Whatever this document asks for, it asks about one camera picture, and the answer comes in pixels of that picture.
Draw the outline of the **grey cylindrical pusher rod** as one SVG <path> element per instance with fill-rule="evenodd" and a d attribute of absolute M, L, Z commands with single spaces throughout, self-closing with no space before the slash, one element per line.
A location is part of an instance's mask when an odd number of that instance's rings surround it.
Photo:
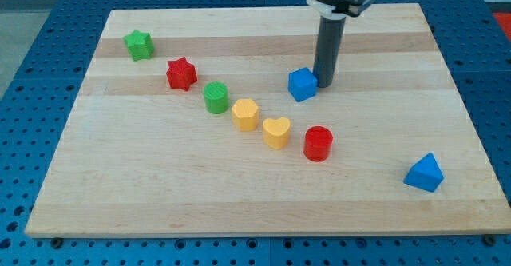
<path fill-rule="evenodd" d="M 313 74 L 319 88 L 327 88 L 333 82 L 345 22 L 345 18 L 340 20 L 320 18 L 313 65 Z"/>

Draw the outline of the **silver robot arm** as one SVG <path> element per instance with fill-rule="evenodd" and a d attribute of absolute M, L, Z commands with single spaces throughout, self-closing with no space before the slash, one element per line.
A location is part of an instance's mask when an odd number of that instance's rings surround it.
<path fill-rule="evenodd" d="M 306 0 L 320 15 L 313 74 L 319 88 L 331 86 L 348 17 L 357 18 L 375 0 Z"/>

